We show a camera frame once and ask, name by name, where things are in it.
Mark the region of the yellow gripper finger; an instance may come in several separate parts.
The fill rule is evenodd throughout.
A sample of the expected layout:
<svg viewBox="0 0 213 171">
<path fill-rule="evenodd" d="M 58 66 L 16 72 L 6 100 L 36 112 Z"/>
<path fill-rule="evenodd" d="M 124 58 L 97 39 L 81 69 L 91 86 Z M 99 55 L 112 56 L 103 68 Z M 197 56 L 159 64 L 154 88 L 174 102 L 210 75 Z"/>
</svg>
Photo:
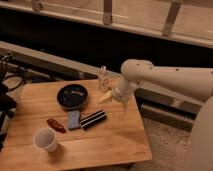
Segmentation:
<svg viewBox="0 0 213 171">
<path fill-rule="evenodd" d="M 112 100 L 113 100 L 112 92 L 108 91 L 101 96 L 99 102 L 100 103 L 108 103 L 108 102 L 111 102 Z"/>
</svg>

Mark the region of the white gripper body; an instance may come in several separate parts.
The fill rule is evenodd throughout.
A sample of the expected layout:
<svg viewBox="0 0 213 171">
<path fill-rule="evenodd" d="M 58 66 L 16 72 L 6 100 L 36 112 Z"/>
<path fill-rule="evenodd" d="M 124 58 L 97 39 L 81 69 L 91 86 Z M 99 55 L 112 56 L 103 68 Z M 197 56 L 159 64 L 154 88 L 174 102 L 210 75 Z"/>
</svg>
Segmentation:
<svg viewBox="0 0 213 171">
<path fill-rule="evenodd" d="M 118 102 L 127 103 L 136 89 L 137 85 L 135 83 L 126 79 L 119 79 L 112 90 L 112 96 Z"/>
</svg>

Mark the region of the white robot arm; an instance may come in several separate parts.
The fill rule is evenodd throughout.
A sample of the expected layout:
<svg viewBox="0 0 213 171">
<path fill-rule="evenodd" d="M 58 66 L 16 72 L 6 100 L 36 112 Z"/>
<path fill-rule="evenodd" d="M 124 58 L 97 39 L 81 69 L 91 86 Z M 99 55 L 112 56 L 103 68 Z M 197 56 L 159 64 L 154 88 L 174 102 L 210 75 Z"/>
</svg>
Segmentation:
<svg viewBox="0 0 213 171">
<path fill-rule="evenodd" d="M 122 64 L 121 75 L 116 86 L 100 98 L 101 103 L 127 103 L 145 82 L 203 102 L 179 171 L 213 171 L 213 68 L 154 66 L 147 60 L 129 59 Z"/>
</svg>

